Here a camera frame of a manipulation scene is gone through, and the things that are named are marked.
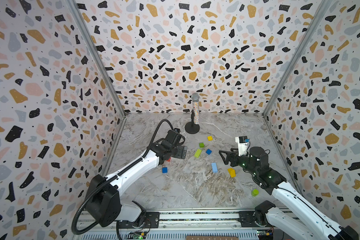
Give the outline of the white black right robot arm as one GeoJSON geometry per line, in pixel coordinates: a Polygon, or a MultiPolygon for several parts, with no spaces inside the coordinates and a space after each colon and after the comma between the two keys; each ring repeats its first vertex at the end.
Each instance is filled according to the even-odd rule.
{"type": "Polygon", "coordinates": [[[286,215],[270,201],[255,207],[254,222],[271,225],[295,240],[357,240],[358,233],[350,226],[342,227],[306,200],[287,179],[269,165],[269,151],[251,147],[245,153],[240,149],[220,151],[225,165],[240,167],[269,195],[284,204],[296,217],[286,215]]]}

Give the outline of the light blue long wood block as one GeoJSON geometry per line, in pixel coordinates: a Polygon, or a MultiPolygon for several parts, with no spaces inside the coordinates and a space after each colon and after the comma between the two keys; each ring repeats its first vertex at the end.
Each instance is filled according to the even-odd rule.
{"type": "Polygon", "coordinates": [[[217,173],[217,172],[218,172],[218,167],[217,167],[217,164],[216,164],[216,163],[211,163],[211,167],[212,167],[213,173],[217,173]]]}

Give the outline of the lime green long wood block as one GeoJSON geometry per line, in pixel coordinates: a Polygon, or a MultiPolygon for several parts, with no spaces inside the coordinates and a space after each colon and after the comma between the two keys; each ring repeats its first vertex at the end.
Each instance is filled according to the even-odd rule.
{"type": "Polygon", "coordinates": [[[201,155],[201,153],[202,153],[202,150],[201,150],[201,149],[197,149],[197,151],[196,151],[195,154],[194,154],[194,157],[195,157],[195,158],[199,158],[200,155],[201,155]]]}

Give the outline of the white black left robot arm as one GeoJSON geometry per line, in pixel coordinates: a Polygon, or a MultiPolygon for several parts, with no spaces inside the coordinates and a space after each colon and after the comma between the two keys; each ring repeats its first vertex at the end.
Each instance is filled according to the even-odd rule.
{"type": "Polygon", "coordinates": [[[147,154],[142,153],[128,165],[106,177],[95,176],[90,182],[87,196],[109,179],[113,180],[89,198],[84,209],[101,227],[107,227],[115,221],[128,221],[140,227],[145,222],[146,209],[135,201],[131,204],[121,203],[121,196],[148,171],[171,158],[184,157],[187,150],[183,146],[184,142],[185,137],[180,134],[180,129],[169,130],[165,138],[148,147],[147,154]]]}

